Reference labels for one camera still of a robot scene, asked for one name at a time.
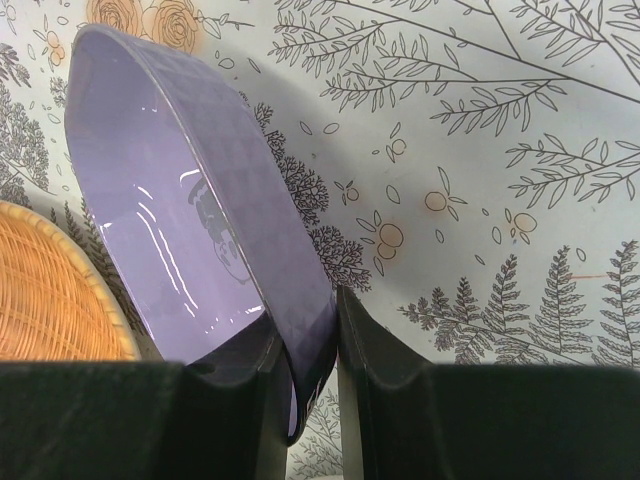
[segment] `tablecloth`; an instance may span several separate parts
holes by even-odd
[[[242,92],[331,281],[428,359],[640,365],[635,0],[0,0],[0,197],[88,252],[152,356],[64,139],[90,22]],[[334,376],[288,478],[340,472],[338,415]]]

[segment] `lavender plate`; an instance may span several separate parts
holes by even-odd
[[[160,353],[191,363],[266,310],[288,353],[294,441],[335,360],[335,301],[251,111],[196,58],[89,25],[75,40],[65,128]]]

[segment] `orange basket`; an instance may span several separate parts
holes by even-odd
[[[0,201],[0,361],[136,360],[127,320],[62,230]]]

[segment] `bowl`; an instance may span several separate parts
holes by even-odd
[[[65,129],[89,211],[162,356],[191,363],[267,312],[299,435],[335,360],[335,300],[240,95],[188,54],[88,25]]]
[[[130,361],[129,324],[85,253],[31,210],[0,201],[0,361]]]

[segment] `wicker basket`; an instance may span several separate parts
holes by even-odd
[[[138,358],[84,252],[45,218],[0,201],[0,361]]]

